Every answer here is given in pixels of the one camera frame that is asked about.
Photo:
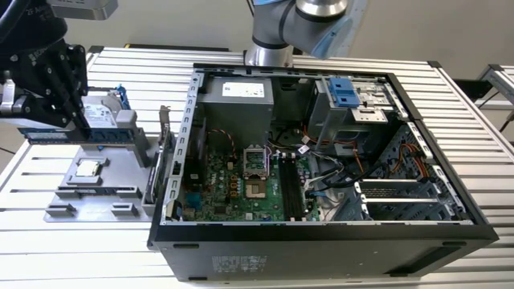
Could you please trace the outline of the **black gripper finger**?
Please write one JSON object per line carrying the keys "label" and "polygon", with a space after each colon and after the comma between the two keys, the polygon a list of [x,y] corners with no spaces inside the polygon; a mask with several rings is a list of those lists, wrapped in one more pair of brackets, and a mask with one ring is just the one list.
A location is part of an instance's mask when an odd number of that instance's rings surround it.
{"label": "black gripper finger", "polygon": [[74,99],[82,99],[89,95],[89,78],[87,78],[87,61],[86,49],[82,45],[67,45],[67,56],[73,74],[73,90]]}
{"label": "black gripper finger", "polygon": [[61,93],[61,110],[73,124],[73,128],[66,129],[69,140],[71,142],[87,141],[90,138],[90,124],[85,116],[82,96]]}

